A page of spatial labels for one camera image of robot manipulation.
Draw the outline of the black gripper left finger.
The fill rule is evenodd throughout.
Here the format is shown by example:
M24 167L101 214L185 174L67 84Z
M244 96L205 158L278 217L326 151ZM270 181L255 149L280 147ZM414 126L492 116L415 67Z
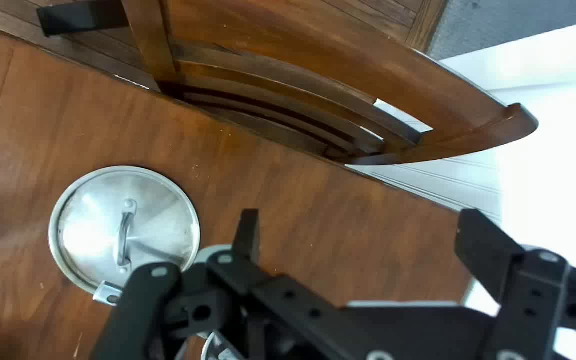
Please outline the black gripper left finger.
M239 214L239 222L236 227L231 250L249 262L257 259L257 256L260 256L260 226L257 226L257 212L255 209L245 207Z

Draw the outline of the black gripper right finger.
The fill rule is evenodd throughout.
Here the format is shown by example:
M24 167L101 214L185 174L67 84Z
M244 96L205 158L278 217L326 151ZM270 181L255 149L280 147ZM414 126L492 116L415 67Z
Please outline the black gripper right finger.
M514 259L523 253L523 247L486 214L465 207L457 216L454 252L486 292L499 301Z

